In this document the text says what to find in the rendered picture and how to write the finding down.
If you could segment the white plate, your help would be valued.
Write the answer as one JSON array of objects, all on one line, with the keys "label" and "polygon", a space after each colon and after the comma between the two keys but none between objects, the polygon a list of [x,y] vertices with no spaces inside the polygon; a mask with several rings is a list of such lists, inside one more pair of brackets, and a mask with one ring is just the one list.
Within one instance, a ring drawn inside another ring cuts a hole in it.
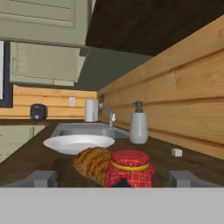
[{"label": "white plate", "polygon": [[77,155],[87,148],[107,148],[114,143],[115,139],[108,136],[69,135],[48,138],[43,145],[62,154]]}]

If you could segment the steel tap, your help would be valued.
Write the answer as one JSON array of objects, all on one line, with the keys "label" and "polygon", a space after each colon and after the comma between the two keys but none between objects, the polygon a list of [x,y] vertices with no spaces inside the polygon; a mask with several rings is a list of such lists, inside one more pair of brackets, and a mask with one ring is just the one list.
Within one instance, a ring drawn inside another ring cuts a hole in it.
[{"label": "steel tap", "polygon": [[105,106],[102,103],[99,103],[98,107],[99,107],[99,109],[108,111],[108,126],[110,128],[113,128],[114,122],[116,121],[116,114],[111,110],[111,108]]}]

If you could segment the large olive wall cupboard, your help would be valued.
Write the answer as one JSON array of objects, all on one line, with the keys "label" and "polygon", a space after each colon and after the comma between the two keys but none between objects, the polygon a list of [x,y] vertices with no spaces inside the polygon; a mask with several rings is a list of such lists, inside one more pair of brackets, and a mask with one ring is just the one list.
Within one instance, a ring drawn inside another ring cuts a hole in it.
[{"label": "large olive wall cupboard", "polygon": [[0,0],[0,40],[83,47],[96,0]]}]

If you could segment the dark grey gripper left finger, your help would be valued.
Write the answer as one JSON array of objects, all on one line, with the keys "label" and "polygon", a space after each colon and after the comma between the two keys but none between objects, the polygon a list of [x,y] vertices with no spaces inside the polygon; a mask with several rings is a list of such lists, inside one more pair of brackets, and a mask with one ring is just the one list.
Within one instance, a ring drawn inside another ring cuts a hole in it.
[{"label": "dark grey gripper left finger", "polygon": [[56,171],[34,171],[28,177],[4,185],[4,187],[57,187],[57,177]]}]

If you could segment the jam jar with red cloth lid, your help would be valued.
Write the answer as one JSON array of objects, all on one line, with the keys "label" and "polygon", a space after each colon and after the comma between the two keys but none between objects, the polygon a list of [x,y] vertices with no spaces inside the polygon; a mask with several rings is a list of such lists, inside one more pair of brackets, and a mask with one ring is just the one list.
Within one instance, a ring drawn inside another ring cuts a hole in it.
[{"label": "jam jar with red cloth lid", "polygon": [[141,150],[116,150],[111,153],[103,185],[111,187],[125,179],[131,187],[151,188],[153,176],[148,154]]}]

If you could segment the black microwave oven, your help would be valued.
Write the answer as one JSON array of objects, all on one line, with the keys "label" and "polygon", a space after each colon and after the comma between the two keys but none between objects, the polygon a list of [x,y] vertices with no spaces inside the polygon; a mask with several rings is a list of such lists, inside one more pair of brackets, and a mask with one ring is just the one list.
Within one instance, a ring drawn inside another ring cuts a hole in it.
[{"label": "black microwave oven", "polygon": [[13,84],[10,83],[11,44],[0,40],[0,108],[13,107]]}]

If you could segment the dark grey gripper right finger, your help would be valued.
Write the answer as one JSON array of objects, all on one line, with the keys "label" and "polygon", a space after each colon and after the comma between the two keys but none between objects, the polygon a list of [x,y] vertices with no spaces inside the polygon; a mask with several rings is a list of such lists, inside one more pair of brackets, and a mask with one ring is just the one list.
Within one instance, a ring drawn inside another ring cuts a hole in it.
[{"label": "dark grey gripper right finger", "polygon": [[214,183],[197,178],[189,171],[168,171],[168,187],[219,187]]}]

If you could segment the brown croissant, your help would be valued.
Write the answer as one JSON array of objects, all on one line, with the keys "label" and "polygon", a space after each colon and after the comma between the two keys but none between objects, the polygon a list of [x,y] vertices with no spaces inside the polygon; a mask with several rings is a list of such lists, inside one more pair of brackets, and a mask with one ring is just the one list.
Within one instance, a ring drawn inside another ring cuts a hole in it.
[{"label": "brown croissant", "polygon": [[82,176],[104,186],[111,153],[102,147],[87,148],[73,158],[71,166]]}]

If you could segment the grey soap dispenser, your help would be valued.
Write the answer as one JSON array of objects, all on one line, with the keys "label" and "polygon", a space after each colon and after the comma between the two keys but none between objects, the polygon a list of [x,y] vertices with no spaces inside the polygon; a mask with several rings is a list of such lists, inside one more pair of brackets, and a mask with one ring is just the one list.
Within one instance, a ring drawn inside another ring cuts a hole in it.
[{"label": "grey soap dispenser", "polygon": [[133,144],[145,144],[148,140],[147,115],[141,101],[135,101],[134,105],[136,109],[130,118],[129,140]]}]

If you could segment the black toaster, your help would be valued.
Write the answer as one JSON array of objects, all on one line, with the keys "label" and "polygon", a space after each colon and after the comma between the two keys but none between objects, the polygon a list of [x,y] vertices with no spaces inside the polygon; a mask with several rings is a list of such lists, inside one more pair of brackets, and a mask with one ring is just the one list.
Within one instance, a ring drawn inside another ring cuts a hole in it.
[{"label": "black toaster", "polygon": [[30,108],[30,118],[38,121],[45,120],[47,118],[47,106],[40,103],[32,104]]}]

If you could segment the steel sink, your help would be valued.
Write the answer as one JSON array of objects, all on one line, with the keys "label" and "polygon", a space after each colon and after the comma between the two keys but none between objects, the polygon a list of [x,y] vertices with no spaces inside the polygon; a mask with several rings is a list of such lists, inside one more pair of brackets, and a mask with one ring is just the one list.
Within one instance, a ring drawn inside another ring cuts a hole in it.
[{"label": "steel sink", "polygon": [[128,138],[130,133],[127,130],[117,127],[110,128],[103,122],[59,123],[52,133],[52,137],[67,135],[97,135],[112,138]]}]

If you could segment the olive base cupboards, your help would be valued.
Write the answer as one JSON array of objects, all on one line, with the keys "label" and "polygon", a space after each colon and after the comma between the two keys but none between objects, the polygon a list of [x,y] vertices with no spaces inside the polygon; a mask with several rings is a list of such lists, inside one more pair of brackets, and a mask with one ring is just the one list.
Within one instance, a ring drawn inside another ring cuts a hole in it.
[{"label": "olive base cupboards", "polygon": [[0,163],[45,127],[45,125],[0,125]]}]

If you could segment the small white cube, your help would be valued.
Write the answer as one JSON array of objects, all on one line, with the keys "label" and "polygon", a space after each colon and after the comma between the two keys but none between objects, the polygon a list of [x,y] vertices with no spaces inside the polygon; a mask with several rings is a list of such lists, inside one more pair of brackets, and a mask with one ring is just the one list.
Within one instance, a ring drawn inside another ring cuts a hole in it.
[{"label": "small white cube", "polygon": [[174,156],[174,157],[182,157],[183,156],[183,151],[181,149],[172,149],[171,150],[171,154]]}]

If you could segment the white paper towel roll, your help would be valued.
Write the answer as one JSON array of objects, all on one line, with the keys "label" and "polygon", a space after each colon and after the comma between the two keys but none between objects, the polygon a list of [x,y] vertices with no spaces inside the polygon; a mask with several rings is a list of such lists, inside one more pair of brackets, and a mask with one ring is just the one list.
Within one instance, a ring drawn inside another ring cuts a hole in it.
[{"label": "white paper towel roll", "polygon": [[85,121],[96,122],[98,120],[98,101],[89,97],[85,100]]}]

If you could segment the small olive wall cupboard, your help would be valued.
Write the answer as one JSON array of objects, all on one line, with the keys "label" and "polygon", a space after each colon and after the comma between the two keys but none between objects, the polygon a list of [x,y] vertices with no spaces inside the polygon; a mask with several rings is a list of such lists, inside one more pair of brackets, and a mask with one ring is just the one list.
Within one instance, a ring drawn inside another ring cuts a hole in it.
[{"label": "small olive wall cupboard", "polygon": [[10,81],[73,87],[85,58],[80,48],[11,42]]}]

